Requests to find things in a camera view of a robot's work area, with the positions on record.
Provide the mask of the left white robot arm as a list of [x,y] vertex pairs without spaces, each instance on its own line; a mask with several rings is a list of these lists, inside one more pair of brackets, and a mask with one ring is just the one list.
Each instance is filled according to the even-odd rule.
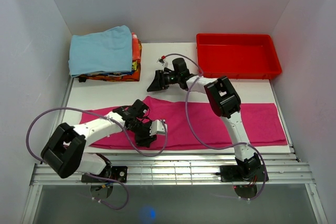
[[57,126],[41,152],[42,160],[60,178],[74,174],[92,174],[98,181],[111,178],[111,162],[99,153],[85,153],[94,142],[122,131],[134,134],[137,146],[150,147],[157,135],[166,133],[164,121],[150,120],[145,114],[149,107],[140,100],[131,106],[121,106],[96,119],[71,126],[62,123]]

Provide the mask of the pink trousers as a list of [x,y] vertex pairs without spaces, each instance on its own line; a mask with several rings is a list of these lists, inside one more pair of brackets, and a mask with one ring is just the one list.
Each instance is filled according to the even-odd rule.
[[[164,119],[168,138],[163,135],[151,143],[151,150],[190,151],[204,149],[204,142],[212,147],[225,147],[231,140],[224,123],[208,103],[170,102],[146,97],[151,120]],[[288,144],[273,103],[243,103],[242,122],[253,146],[286,146]]]

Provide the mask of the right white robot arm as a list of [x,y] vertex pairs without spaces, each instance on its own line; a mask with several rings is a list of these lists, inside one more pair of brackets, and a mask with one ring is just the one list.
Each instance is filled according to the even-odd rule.
[[147,91],[166,90],[170,85],[178,84],[188,93],[195,91],[206,94],[213,113],[226,126],[236,161],[236,165],[221,166],[217,175],[222,181],[266,180],[265,162],[249,141],[240,112],[241,99],[229,79],[226,76],[218,79],[205,78],[203,71],[199,74],[190,73],[185,62],[187,57],[181,54],[176,54],[176,59],[172,61],[173,69],[169,69],[165,58],[162,56],[158,60],[163,69],[155,71]]

